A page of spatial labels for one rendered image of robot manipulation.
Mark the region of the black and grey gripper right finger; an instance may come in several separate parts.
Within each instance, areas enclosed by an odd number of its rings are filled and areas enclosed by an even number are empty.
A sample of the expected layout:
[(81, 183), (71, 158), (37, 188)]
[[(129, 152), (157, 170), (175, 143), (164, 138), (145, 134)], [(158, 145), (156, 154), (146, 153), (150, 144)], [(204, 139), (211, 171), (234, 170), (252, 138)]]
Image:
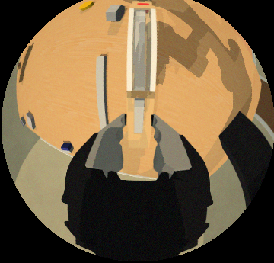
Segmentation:
[(212, 205), (209, 172), (201, 155), (184, 135), (180, 135), (156, 114), (151, 115), (151, 126), (155, 129), (154, 139), (157, 142), (153, 169), (158, 176), (168, 172), (169, 179), (193, 184), (203, 193), (207, 207)]

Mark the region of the yellow short cylinder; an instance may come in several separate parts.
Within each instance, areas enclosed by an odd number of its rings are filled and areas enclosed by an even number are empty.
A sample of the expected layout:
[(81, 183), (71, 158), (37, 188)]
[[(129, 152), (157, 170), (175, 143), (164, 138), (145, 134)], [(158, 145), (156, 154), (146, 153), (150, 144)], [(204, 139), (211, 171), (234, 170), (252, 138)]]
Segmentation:
[(86, 9), (89, 9), (91, 6), (93, 6), (94, 3), (92, 1), (88, 1), (88, 2), (85, 2), (84, 4), (82, 4), (79, 9), (81, 9), (82, 11), (86, 10)]

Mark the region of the long wooden batten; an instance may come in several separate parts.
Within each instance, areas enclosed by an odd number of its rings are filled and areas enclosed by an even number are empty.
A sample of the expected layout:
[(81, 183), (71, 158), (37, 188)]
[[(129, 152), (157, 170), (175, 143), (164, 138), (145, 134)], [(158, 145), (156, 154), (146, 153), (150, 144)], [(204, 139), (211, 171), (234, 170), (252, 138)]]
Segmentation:
[(19, 72), (19, 77), (18, 77), (18, 82), (22, 82), (23, 81), (23, 77), (24, 77), (24, 70), (25, 70), (25, 67), (26, 67), (26, 64), (27, 64), (27, 60), (28, 60), (28, 57), (30, 55), (30, 51), (32, 50), (33, 46), (28, 46), (27, 47), (27, 50), (24, 54), (24, 58), (23, 58), (23, 61), (21, 63), (21, 69), (20, 69), (20, 72)]

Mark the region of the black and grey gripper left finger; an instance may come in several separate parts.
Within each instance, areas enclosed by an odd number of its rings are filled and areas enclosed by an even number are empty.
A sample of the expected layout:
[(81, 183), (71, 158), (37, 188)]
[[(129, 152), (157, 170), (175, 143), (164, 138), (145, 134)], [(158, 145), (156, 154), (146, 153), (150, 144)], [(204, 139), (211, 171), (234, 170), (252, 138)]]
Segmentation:
[(121, 114), (98, 133), (94, 133), (75, 153), (69, 163), (62, 202), (68, 204), (71, 193), (83, 182), (107, 178), (109, 171), (123, 169), (123, 150), (120, 144), (126, 114)]

